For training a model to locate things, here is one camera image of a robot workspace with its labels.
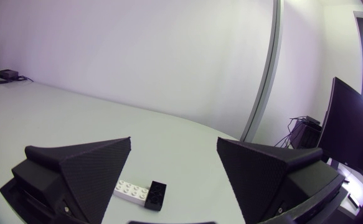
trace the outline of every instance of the monitor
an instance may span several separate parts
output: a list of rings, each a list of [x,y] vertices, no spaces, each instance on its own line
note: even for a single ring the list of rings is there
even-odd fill
[[[27,146],[0,192],[26,223],[101,223],[130,150],[130,138]]]
[[[318,147],[324,160],[330,157],[363,173],[363,96],[337,77]]]

